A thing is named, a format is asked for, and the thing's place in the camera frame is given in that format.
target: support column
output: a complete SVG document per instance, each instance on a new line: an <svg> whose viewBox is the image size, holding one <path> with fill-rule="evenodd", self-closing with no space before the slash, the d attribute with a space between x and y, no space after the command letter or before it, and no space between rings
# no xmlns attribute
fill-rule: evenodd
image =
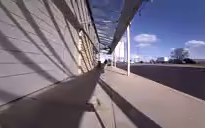
<svg viewBox="0 0 205 128"><path fill-rule="evenodd" d="M130 75L130 30L129 30L130 24L127 28L127 75Z"/></svg>
<svg viewBox="0 0 205 128"><path fill-rule="evenodd" d="M113 54L113 56L114 56L114 67L116 67L116 49L114 49L114 54Z"/></svg>

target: asphalt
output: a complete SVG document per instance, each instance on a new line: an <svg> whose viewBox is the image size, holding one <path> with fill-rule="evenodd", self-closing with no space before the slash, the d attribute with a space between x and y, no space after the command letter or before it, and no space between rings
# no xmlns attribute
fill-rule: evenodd
<svg viewBox="0 0 205 128"><path fill-rule="evenodd" d="M126 65L119 65L126 70ZM205 68L133 65L131 72L205 101Z"/></svg>

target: white cloud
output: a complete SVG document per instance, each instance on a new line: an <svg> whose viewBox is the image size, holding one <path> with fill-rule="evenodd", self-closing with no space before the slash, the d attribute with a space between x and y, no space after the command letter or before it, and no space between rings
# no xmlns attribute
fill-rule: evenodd
<svg viewBox="0 0 205 128"><path fill-rule="evenodd" d="M134 40L136 42L139 42L136 47L144 48L144 47L150 47L153 43L158 41L158 38L156 35L153 34L139 34L134 37Z"/></svg>
<svg viewBox="0 0 205 128"><path fill-rule="evenodd" d="M134 40L139 43L154 43L158 38L152 34L139 34L134 37Z"/></svg>
<svg viewBox="0 0 205 128"><path fill-rule="evenodd" d="M185 45L188 47L202 47L205 46L205 42L199 40L190 40L185 42Z"/></svg>
<svg viewBox="0 0 205 128"><path fill-rule="evenodd" d="M136 47L140 47L140 48L149 47L149 46L151 46L151 44L149 43L139 43L136 45Z"/></svg>

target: beige siding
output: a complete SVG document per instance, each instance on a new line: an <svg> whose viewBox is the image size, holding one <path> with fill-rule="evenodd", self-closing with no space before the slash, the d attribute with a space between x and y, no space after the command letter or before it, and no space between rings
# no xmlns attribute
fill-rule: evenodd
<svg viewBox="0 0 205 128"><path fill-rule="evenodd" d="M64 2L82 37L53 0L0 1L0 105L94 68L98 42L84 0Z"/></svg>

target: sky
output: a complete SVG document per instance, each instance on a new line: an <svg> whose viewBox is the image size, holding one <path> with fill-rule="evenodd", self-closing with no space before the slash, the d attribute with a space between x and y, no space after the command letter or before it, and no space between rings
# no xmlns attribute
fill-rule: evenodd
<svg viewBox="0 0 205 128"><path fill-rule="evenodd" d="M205 0L153 0L130 28L131 56L170 56L187 48L190 58L205 58Z"/></svg>

